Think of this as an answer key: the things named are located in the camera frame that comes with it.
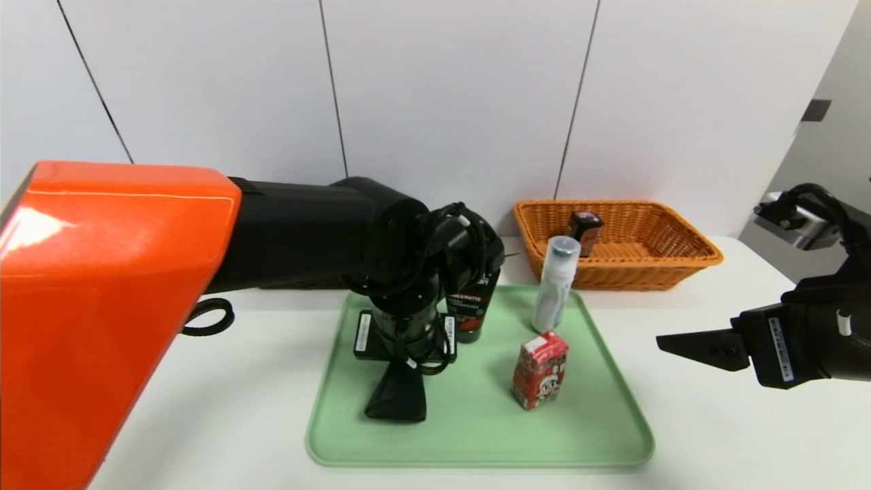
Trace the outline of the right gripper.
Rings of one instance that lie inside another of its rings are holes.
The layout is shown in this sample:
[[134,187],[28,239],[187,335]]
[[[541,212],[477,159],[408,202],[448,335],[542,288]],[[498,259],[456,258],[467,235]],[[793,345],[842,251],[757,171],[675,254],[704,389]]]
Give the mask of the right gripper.
[[747,310],[731,327],[656,337],[664,353],[728,372],[753,368],[763,387],[790,389],[822,379],[868,382],[869,304],[849,317],[851,333],[839,331],[833,305],[775,304]]

